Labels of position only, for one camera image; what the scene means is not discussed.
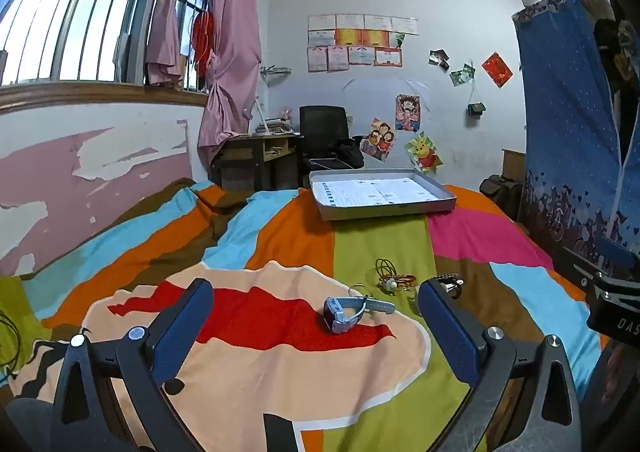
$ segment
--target green stripe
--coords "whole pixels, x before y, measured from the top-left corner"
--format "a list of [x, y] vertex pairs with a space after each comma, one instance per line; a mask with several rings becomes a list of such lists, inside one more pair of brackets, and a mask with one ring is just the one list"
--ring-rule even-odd
[[[415, 275], [418, 282], [436, 275], [424, 216], [340, 222], [334, 223], [334, 230], [334, 278], [348, 286], [366, 284], [370, 295], [393, 301], [400, 312], [425, 326], [422, 317], [412, 311], [413, 294], [382, 293], [376, 287], [375, 270], [377, 258], [388, 258], [398, 273]], [[467, 384], [456, 379], [431, 338], [427, 370], [389, 402], [363, 412], [356, 425], [324, 431], [324, 450], [424, 452], [452, 418], [467, 391]]]

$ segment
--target certificate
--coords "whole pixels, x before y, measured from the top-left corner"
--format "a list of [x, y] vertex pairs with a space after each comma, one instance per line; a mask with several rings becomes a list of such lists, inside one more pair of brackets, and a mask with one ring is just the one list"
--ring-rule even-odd
[[306, 62], [310, 73], [326, 71], [326, 48], [309, 47], [306, 49]]
[[418, 34], [418, 19], [416, 18], [391, 17], [391, 26], [393, 28], [392, 31], [398, 33]]
[[335, 29], [321, 29], [309, 32], [309, 47], [332, 46], [335, 44]]
[[362, 30], [337, 29], [335, 30], [335, 44], [339, 46], [359, 46], [362, 44]]
[[390, 47], [376, 48], [376, 66], [402, 67], [402, 50]]
[[316, 29], [335, 29], [335, 15], [311, 15], [308, 30]]
[[371, 66], [376, 58], [376, 49], [364, 46], [349, 46], [349, 64]]
[[389, 47], [389, 32], [379, 29], [364, 29], [362, 30], [362, 45]]
[[335, 16], [338, 29], [364, 29], [364, 15], [356, 13], [340, 13]]
[[364, 29], [381, 29], [382, 31], [393, 31], [391, 17], [383, 15], [365, 15]]
[[349, 52], [346, 46], [330, 46], [327, 48], [329, 55], [329, 71], [344, 71], [349, 69]]

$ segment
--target pink stripe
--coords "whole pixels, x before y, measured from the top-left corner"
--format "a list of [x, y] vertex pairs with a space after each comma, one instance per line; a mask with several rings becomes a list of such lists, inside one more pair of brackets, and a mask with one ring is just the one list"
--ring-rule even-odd
[[505, 216], [456, 208], [428, 216], [434, 255], [553, 269], [553, 261]]

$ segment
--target silver screw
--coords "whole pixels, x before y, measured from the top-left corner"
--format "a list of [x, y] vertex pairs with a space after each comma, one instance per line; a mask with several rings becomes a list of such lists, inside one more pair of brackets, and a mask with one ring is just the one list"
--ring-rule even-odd
[[494, 340], [502, 340], [504, 338], [504, 331], [496, 326], [490, 327], [486, 333], [489, 335], [489, 338]]
[[76, 335], [71, 339], [71, 347], [80, 347], [84, 344], [84, 335]]
[[143, 327], [134, 327], [129, 330], [129, 338], [131, 340], [140, 340], [145, 335], [145, 329]]
[[552, 347], [560, 347], [561, 341], [556, 335], [549, 335], [546, 338], [546, 341], [549, 342], [549, 345]]

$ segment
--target striped blanket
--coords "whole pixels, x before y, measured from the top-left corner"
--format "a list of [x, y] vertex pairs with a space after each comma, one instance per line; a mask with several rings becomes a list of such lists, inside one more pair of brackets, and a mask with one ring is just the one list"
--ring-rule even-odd
[[[513, 339], [559, 335], [582, 393], [601, 345], [586, 327], [584, 296], [491, 201], [449, 188], [453, 212], [329, 223], [309, 190], [247, 197], [210, 182], [174, 184], [39, 272], [0, 279], [0, 308], [21, 338], [8, 386], [52, 402], [73, 334], [120, 338], [203, 277], [215, 288], [214, 309], [164, 388], [207, 451], [424, 452], [468, 385], [414, 312], [412, 294], [376, 287], [376, 259], [387, 258], [420, 281], [460, 273], [458, 302]], [[356, 283], [396, 313], [365, 314], [332, 336], [322, 303]], [[0, 326], [0, 362], [15, 346]], [[138, 444], [149, 444], [122, 382], [114, 386]], [[508, 387], [483, 448], [499, 439], [518, 388]]]

